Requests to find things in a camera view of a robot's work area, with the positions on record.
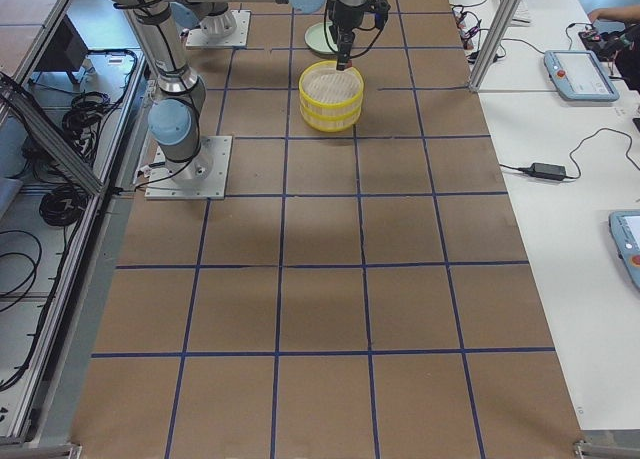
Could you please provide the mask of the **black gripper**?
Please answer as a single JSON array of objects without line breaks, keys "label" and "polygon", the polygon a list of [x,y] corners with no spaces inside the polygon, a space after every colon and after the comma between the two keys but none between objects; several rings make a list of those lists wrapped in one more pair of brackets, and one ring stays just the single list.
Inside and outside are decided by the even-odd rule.
[{"label": "black gripper", "polygon": [[333,8],[329,11],[332,21],[330,32],[337,47],[337,62],[349,64],[355,41],[354,30],[360,26],[360,10],[357,8]]}]

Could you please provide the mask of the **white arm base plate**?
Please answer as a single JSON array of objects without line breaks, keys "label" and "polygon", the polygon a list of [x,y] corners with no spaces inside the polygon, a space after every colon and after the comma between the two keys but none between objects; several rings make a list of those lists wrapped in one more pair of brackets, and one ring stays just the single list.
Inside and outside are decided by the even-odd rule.
[{"label": "white arm base plate", "polygon": [[184,165],[166,161],[159,146],[154,160],[164,165],[153,168],[150,185],[145,188],[148,200],[199,200],[225,198],[232,152],[231,136],[202,136],[199,154]]},{"label": "white arm base plate", "polygon": [[249,10],[227,10],[207,16],[186,39],[187,49],[244,48],[247,45],[251,12]]}]

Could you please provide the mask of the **person forearm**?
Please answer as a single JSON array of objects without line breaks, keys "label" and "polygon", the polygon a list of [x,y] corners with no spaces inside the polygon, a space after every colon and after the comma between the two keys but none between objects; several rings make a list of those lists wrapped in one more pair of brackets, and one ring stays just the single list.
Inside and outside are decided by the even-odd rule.
[{"label": "person forearm", "polygon": [[640,6],[620,6],[594,9],[587,14],[591,23],[598,20],[637,24],[640,18]]}]

